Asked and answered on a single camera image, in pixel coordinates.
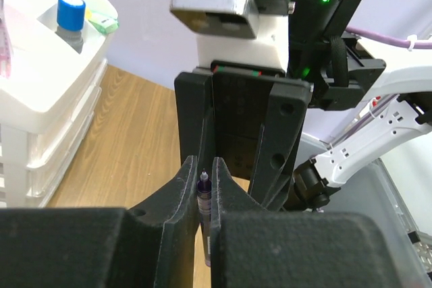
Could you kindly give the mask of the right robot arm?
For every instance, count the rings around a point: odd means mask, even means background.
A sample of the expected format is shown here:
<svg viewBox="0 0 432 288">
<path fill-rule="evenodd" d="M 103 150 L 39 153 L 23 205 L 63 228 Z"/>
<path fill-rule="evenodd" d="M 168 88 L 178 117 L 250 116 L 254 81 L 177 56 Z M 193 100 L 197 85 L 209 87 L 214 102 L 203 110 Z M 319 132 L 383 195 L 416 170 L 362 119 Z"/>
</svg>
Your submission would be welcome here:
<svg viewBox="0 0 432 288">
<path fill-rule="evenodd" d="M 431 131 L 425 42 L 348 26 L 361 0 L 171 0 L 198 65 L 174 82 L 180 156 L 221 158 L 267 210 L 316 210 L 359 169 Z"/>
</svg>

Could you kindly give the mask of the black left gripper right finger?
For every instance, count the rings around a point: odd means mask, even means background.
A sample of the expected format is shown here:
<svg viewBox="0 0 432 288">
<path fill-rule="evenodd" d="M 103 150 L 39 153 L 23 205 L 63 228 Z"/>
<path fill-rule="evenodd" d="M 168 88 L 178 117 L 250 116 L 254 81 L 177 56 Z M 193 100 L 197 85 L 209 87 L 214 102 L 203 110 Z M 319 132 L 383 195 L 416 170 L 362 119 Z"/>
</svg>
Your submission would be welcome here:
<svg viewBox="0 0 432 288">
<path fill-rule="evenodd" d="M 346 212 L 270 212 L 212 167 L 213 287 L 420 287 L 371 218 Z"/>
</svg>

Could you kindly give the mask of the dark purple pen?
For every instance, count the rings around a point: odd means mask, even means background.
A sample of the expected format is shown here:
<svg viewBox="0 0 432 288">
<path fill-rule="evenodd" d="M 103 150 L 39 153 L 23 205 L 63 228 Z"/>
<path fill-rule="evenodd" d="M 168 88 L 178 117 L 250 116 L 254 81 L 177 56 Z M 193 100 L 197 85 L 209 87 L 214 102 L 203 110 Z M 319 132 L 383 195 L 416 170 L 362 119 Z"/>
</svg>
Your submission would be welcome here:
<svg viewBox="0 0 432 288">
<path fill-rule="evenodd" d="M 198 211 L 200 215 L 200 228 L 202 233 L 202 242 L 205 256 L 205 264 L 211 266 L 211 194 L 212 194 L 211 179 L 206 171 L 203 171 L 198 179 L 196 187 L 196 197 Z"/>
</svg>

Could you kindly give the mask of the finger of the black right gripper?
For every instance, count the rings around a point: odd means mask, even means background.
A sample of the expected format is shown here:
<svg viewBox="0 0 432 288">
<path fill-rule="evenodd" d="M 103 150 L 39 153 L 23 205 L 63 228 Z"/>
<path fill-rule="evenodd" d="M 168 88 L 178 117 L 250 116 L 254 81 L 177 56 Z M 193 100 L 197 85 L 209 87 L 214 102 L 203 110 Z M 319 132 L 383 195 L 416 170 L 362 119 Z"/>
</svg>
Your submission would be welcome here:
<svg viewBox="0 0 432 288">
<path fill-rule="evenodd" d="M 175 81 L 180 156 L 197 157 L 198 172 L 212 172 L 216 156 L 212 76 L 180 73 Z"/>
<path fill-rule="evenodd" d="M 248 188 L 263 208 L 272 210 L 274 199 L 290 181 L 295 161 L 290 155 L 310 100 L 308 82 L 279 78 L 271 87 Z"/>
</svg>

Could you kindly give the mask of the white drawer organizer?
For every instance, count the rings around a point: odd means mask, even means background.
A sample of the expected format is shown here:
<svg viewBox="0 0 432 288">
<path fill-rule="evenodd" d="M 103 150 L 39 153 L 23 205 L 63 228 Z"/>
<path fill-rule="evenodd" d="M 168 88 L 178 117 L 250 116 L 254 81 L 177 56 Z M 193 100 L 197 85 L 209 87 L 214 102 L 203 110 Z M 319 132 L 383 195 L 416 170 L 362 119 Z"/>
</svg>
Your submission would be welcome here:
<svg viewBox="0 0 432 288">
<path fill-rule="evenodd" d="M 58 0 L 5 0 L 11 75 L 1 79 L 1 206 L 43 207 L 84 139 L 101 95 L 111 34 L 90 22 L 80 52 L 56 34 Z M 117 18 L 109 0 L 84 0 Z"/>
</svg>

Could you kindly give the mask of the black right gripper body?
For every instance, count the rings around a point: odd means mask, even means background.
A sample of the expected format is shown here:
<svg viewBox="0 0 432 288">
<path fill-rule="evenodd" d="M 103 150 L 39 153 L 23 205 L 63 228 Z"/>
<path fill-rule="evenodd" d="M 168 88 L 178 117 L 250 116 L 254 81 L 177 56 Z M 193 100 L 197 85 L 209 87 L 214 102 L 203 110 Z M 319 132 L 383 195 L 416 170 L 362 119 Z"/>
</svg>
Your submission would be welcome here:
<svg viewBox="0 0 432 288">
<path fill-rule="evenodd" d="M 273 83 L 286 79 L 282 69 L 214 61 L 213 114 L 216 157 L 231 176 L 251 180 L 259 133 Z"/>
</svg>

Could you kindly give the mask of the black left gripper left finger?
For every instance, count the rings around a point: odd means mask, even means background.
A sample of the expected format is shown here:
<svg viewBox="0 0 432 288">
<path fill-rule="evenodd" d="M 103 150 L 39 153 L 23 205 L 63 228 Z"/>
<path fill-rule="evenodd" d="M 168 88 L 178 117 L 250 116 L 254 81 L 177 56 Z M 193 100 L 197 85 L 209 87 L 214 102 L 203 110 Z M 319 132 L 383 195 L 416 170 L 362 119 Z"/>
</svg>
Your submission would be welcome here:
<svg viewBox="0 0 432 288">
<path fill-rule="evenodd" d="M 191 287 L 197 161 L 125 208 L 1 211 L 2 287 Z"/>
</svg>

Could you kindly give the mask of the pink lid pen tube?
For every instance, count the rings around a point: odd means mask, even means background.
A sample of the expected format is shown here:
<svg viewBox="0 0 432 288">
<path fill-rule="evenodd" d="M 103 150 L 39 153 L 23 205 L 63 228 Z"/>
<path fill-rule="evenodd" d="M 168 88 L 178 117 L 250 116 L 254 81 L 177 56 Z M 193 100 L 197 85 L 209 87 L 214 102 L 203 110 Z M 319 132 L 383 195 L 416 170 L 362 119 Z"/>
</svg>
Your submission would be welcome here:
<svg viewBox="0 0 432 288">
<path fill-rule="evenodd" d="M 9 79 L 11 75 L 12 45 L 5 19 L 5 0 L 1 0 L 1 77 Z"/>
</svg>

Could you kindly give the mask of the aluminium rail frame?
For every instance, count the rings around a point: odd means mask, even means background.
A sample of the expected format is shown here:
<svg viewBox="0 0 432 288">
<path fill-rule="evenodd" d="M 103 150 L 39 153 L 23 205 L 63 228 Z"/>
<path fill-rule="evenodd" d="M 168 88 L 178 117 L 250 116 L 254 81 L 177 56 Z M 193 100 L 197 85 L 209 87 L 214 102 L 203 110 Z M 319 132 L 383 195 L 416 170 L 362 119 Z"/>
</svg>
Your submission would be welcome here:
<svg viewBox="0 0 432 288">
<path fill-rule="evenodd" d="M 358 170 L 325 212 L 373 219 L 404 287 L 431 286 L 431 136 L 413 139 Z"/>
</svg>

